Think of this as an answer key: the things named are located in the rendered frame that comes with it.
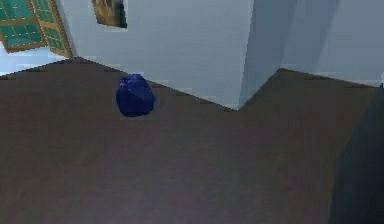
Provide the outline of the brown framed wall picture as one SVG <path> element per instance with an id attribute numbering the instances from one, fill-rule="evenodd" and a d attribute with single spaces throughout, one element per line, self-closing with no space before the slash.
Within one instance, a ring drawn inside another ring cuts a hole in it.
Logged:
<path id="1" fill-rule="evenodd" d="M 126 28 L 123 0 L 92 0 L 98 24 Z"/>

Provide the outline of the dark blue round bag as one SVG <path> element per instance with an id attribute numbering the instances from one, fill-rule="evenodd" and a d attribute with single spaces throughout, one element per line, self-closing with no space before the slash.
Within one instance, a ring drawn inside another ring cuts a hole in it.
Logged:
<path id="1" fill-rule="evenodd" d="M 115 99 L 119 111 L 126 117 L 147 115 L 154 109 L 156 102 L 151 87 L 140 74 L 122 77 Z"/>

